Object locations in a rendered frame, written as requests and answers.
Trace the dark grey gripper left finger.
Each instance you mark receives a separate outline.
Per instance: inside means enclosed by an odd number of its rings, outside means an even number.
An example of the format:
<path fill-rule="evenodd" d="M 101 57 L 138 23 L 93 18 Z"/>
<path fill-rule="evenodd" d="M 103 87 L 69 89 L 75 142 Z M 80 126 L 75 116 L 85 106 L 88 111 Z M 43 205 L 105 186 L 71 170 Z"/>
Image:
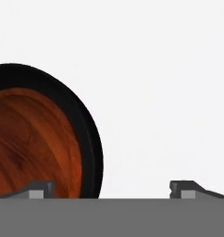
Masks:
<path fill-rule="evenodd" d="M 19 190 L 0 194 L 0 199 L 51 199 L 55 197 L 55 184 L 52 181 L 31 181 Z"/>

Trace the black bowl with wooden inside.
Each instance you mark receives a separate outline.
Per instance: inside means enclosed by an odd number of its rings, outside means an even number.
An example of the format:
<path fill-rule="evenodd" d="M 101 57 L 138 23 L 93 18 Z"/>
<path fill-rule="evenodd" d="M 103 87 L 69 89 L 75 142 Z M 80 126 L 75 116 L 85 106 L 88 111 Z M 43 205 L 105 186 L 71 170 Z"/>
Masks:
<path fill-rule="evenodd" d="M 52 181 L 56 198 L 97 198 L 103 149 L 93 117 L 66 85 L 21 64 L 0 64 L 0 194 Z"/>

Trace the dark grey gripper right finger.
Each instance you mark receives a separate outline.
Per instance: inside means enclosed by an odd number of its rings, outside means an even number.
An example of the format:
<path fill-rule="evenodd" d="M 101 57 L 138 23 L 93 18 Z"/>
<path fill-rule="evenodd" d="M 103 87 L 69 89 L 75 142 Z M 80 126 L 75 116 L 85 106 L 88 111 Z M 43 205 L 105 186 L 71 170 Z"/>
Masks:
<path fill-rule="evenodd" d="M 171 181 L 169 189 L 170 199 L 224 199 L 224 194 L 206 190 L 195 181 Z"/>

